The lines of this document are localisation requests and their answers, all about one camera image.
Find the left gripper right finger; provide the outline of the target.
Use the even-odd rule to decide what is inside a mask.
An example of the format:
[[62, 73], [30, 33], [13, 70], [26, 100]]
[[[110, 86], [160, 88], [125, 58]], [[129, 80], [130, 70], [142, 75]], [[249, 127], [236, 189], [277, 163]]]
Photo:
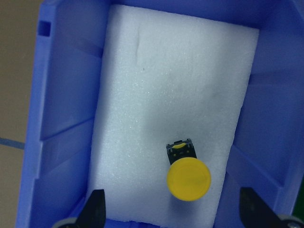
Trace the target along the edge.
[[250, 187], [242, 187], [239, 195], [239, 217], [245, 228], [281, 228], [281, 219]]

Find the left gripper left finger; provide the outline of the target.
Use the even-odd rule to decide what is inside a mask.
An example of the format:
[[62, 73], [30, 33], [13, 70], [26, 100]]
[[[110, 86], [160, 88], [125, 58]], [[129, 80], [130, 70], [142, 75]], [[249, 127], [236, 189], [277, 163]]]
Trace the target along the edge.
[[105, 226], [105, 191], [93, 190], [76, 219], [77, 228], [103, 228]]

